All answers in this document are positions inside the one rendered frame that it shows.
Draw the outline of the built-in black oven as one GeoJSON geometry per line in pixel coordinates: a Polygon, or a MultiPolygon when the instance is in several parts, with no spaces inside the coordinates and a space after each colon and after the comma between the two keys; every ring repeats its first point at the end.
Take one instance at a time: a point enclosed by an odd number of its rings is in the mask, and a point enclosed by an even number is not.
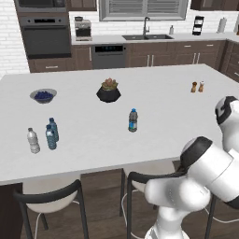
{"type": "Polygon", "coordinates": [[[20,16],[20,27],[29,60],[71,57],[70,30],[65,14],[20,16]]]}

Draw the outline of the blue plastic water bottle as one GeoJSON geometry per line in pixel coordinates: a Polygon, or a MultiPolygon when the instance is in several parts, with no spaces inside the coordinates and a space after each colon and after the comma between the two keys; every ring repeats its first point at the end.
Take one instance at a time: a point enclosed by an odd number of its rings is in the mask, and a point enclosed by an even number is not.
{"type": "Polygon", "coordinates": [[[51,129],[51,126],[48,124],[46,126],[46,137],[49,149],[54,150],[57,147],[54,131],[51,129]]]}
{"type": "Polygon", "coordinates": [[[55,141],[59,141],[58,127],[54,118],[49,118],[49,125],[51,126],[52,131],[54,131],[55,141]]]}

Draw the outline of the black and white chair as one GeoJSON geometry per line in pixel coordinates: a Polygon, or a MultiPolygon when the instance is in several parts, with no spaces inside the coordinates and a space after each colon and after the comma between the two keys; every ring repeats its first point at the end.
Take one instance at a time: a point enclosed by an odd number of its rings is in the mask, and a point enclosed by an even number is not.
{"type": "Polygon", "coordinates": [[[84,239],[89,239],[87,218],[80,177],[38,179],[22,183],[22,192],[14,190],[14,198],[20,205],[27,239],[36,239],[32,233],[27,209],[38,214],[44,229],[49,228],[45,215],[63,210],[71,203],[79,205],[84,239]]]}
{"type": "MultiPolygon", "coordinates": [[[[127,213],[124,210],[124,199],[127,197],[127,192],[124,191],[125,189],[125,179],[128,177],[130,171],[126,169],[121,170],[121,185],[120,185],[120,208],[119,208],[119,215],[124,218],[124,221],[127,221],[127,213]]],[[[145,184],[140,182],[132,182],[132,192],[140,191],[144,192],[145,184]]]]}

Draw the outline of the white paper towel roll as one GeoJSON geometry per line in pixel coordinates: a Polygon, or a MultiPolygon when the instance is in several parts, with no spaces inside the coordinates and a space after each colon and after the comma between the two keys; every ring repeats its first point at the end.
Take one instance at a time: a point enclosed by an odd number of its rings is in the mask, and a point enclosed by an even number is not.
{"type": "Polygon", "coordinates": [[[226,18],[220,19],[219,25],[218,25],[218,30],[217,30],[218,34],[224,33],[226,23],[227,23],[227,19],[226,18]]]}

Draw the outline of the window with blinds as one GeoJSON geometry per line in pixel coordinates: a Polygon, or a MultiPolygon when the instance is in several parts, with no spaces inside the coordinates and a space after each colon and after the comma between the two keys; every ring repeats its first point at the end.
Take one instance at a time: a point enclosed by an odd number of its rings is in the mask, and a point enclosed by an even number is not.
{"type": "Polygon", "coordinates": [[[183,21],[189,0],[99,0],[99,21],[183,21]]]}

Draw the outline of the brown base cupboards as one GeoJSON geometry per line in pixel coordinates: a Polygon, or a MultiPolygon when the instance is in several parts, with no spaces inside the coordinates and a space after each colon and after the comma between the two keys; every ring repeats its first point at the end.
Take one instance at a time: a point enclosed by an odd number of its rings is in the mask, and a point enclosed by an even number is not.
{"type": "MultiPolygon", "coordinates": [[[[239,82],[239,43],[231,40],[126,43],[125,67],[206,64],[239,82]]],[[[71,58],[29,60],[31,73],[92,70],[91,47],[72,46],[71,58]]]]}

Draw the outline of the grey bowl of blueberries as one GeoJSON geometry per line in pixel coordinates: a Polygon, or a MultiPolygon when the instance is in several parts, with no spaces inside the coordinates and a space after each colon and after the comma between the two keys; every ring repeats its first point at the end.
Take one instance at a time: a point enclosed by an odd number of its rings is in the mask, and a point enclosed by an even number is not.
{"type": "Polygon", "coordinates": [[[40,104],[47,104],[52,101],[57,92],[54,89],[40,89],[33,91],[30,97],[40,104]]]}

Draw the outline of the black and white stand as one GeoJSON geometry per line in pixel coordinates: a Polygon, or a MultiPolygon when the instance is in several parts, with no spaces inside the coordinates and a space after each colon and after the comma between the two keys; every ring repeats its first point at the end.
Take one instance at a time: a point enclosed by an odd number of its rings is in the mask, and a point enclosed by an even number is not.
{"type": "Polygon", "coordinates": [[[196,16],[194,19],[194,24],[192,28],[193,35],[200,35],[203,29],[204,24],[204,17],[203,16],[196,16]]]}

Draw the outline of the grey dishwasher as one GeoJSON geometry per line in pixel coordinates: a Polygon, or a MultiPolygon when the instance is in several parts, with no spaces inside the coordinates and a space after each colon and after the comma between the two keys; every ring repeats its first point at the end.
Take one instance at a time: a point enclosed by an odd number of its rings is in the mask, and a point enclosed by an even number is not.
{"type": "Polygon", "coordinates": [[[126,47],[123,44],[104,44],[91,47],[93,69],[124,68],[126,47]]]}

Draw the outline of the silver coffee machine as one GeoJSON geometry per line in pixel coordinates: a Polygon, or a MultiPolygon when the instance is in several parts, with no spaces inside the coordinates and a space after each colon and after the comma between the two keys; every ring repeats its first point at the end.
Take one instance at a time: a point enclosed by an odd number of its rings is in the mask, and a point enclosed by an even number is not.
{"type": "Polygon", "coordinates": [[[82,17],[75,17],[76,41],[91,41],[91,22],[82,17]]]}

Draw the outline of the dark sink basin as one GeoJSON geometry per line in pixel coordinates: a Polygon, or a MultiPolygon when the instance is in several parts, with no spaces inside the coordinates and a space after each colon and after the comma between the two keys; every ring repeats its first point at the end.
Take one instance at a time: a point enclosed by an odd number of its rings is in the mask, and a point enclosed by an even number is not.
{"type": "Polygon", "coordinates": [[[169,35],[123,35],[125,40],[157,40],[157,39],[173,39],[169,35]]]}

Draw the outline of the microwave oven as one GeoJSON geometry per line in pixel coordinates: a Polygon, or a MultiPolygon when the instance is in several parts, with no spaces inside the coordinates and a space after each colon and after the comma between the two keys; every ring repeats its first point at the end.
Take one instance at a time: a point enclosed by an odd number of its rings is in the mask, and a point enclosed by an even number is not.
{"type": "Polygon", "coordinates": [[[19,12],[65,12],[65,0],[14,0],[19,12]]]}

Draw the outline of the grey bottle with blue cap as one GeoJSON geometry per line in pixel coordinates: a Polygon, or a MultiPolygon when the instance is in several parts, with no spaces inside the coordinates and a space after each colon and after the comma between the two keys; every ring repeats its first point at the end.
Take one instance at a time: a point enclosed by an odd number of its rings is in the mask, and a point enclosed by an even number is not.
{"type": "Polygon", "coordinates": [[[134,133],[137,130],[137,112],[136,109],[133,108],[129,115],[129,127],[128,130],[132,133],[134,133]]]}

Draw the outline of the clear plastic bottle grey cap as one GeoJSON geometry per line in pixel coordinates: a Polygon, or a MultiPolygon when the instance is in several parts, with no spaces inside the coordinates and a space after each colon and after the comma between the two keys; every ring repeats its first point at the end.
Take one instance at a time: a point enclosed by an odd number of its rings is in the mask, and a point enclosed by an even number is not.
{"type": "Polygon", "coordinates": [[[31,152],[34,154],[38,153],[40,151],[40,146],[38,144],[37,135],[32,128],[28,129],[27,139],[30,144],[31,152]]]}

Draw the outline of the black tap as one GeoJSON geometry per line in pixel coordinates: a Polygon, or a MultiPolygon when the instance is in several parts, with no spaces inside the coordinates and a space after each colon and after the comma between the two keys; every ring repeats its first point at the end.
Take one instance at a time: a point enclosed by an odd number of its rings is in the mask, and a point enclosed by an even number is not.
{"type": "Polygon", "coordinates": [[[144,19],[143,36],[146,36],[146,33],[149,33],[149,27],[147,28],[147,21],[149,20],[150,20],[150,17],[145,17],[144,19]]]}

